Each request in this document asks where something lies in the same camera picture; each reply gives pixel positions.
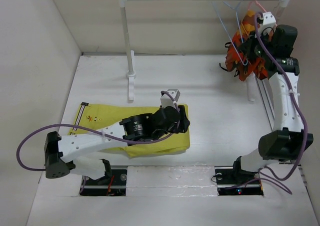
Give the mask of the yellow-green trousers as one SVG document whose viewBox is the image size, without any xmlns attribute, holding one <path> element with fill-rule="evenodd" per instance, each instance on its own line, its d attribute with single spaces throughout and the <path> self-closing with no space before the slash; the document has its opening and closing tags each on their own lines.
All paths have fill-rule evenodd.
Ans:
<svg viewBox="0 0 320 226">
<path fill-rule="evenodd" d="M 122 107 L 108 104 L 81 103 L 76 118 L 75 128 L 69 130 L 70 135 L 84 134 L 84 127 L 93 130 L 109 129 L 113 124 L 125 122 L 125 132 L 120 135 L 126 140 L 157 140 L 152 144 L 130 145 L 117 141 L 116 146 L 105 149 L 105 152 L 124 151 L 129 157 L 138 157 L 151 154 L 171 154 L 182 152 L 190 147 L 189 129 L 186 133 L 168 133 L 162 137 L 152 137 L 152 115 L 159 107 Z"/>
</svg>

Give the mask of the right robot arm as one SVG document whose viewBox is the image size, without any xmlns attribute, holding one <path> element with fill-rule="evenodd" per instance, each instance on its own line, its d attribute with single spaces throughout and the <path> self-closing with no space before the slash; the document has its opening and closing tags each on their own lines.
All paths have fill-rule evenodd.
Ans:
<svg viewBox="0 0 320 226">
<path fill-rule="evenodd" d="M 256 25 L 239 49 L 250 60 L 252 72 L 268 79 L 272 96 L 274 123 L 272 131 L 262 136 L 258 148 L 238 157 L 230 177 L 238 183 L 279 161 L 295 161 L 296 168 L 304 151 L 313 143 L 307 121 L 299 108 L 299 62 L 291 57 L 298 31 L 295 27 Z"/>
</svg>

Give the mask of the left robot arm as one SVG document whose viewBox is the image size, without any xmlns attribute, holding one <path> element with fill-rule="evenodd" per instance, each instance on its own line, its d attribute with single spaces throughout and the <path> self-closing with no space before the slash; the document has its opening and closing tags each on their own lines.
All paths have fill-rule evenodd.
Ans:
<svg viewBox="0 0 320 226">
<path fill-rule="evenodd" d="M 87 155 L 102 151 L 124 150 L 130 157 L 184 151 L 188 148 L 190 121 L 185 105 L 160 107 L 122 119 L 101 129 L 87 129 L 85 134 L 46 136 L 45 176 L 48 179 L 79 174 L 106 184 L 111 180 L 108 160 L 92 160 Z"/>
</svg>

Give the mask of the pink plastic hanger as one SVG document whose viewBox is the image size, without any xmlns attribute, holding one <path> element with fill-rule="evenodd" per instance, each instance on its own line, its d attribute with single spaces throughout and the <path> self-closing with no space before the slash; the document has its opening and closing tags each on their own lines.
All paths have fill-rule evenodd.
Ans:
<svg viewBox="0 0 320 226">
<path fill-rule="evenodd" d="M 265 8 L 258 2 L 258 1 L 251 1 L 248 4 L 247 9 L 250 10 L 252 5 L 255 5 L 257 8 L 260 9 L 261 12 L 266 13 L 267 11 L 265 10 Z"/>
</svg>

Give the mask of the orange camouflage garment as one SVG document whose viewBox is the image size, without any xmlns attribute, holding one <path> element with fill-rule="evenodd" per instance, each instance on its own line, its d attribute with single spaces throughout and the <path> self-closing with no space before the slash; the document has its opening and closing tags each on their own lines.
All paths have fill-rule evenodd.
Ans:
<svg viewBox="0 0 320 226">
<path fill-rule="evenodd" d="M 259 57 L 249 59 L 243 50 L 241 50 L 243 43 L 247 42 L 250 33 L 255 30 L 254 14 L 255 11 L 247 11 L 240 23 L 240 29 L 237 29 L 231 42 L 225 44 L 228 50 L 225 58 L 226 68 L 224 70 L 228 72 L 235 70 L 234 76 L 238 77 L 241 81 L 245 81 L 251 73 L 254 73 L 260 80 L 266 79 L 268 76 L 264 59 Z"/>
</svg>

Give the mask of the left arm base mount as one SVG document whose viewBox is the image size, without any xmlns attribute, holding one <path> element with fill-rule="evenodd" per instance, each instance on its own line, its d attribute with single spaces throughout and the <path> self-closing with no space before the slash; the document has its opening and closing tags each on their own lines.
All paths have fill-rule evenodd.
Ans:
<svg viewBox="0 0 320 226">
<path fill-rule="evenodd" d="M 114 166 L 111 176 L 93 180 L 84 177 L 81 182 L 79 194 L 81 196 L 126 196 L 128 168 Z"/>
</svg>

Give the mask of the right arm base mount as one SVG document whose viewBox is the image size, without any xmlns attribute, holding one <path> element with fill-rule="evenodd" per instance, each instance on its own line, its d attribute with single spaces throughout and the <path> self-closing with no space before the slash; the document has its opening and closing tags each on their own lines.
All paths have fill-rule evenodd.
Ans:
<svg viewBox="0 0 320 226">
<path fill-rule="evenodd" d="M 217 186 L 218 196 L 259 195 L 264 192 L 256 172 L 236 174 L 232 166 L 217 166 L 211 181 Z"/>
</svg>

